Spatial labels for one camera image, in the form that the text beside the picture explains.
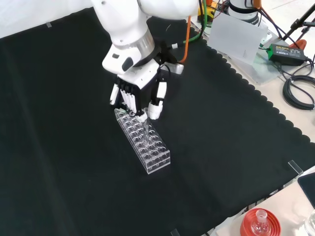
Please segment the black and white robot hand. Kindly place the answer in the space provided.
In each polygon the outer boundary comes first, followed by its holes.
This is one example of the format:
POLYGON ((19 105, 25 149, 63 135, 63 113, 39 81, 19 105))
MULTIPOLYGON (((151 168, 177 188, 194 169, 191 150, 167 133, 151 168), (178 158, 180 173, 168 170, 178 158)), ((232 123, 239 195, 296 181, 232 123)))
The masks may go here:
POLYGON ((144 123, 148 118, 156 120, 163 109, 163 102, 167 91, 167 82, 161 76, 161 66, 155 59, 136 67, 140 62, 141 53, 138 48, 119 49, 111 45, 102 66, 105 70, 116 74, 110 95, 110 105, 117 109, 135 115, 137 120, 144 123), (141 105, 141 90, 155 81, 152 98, 145 112, 141 105))

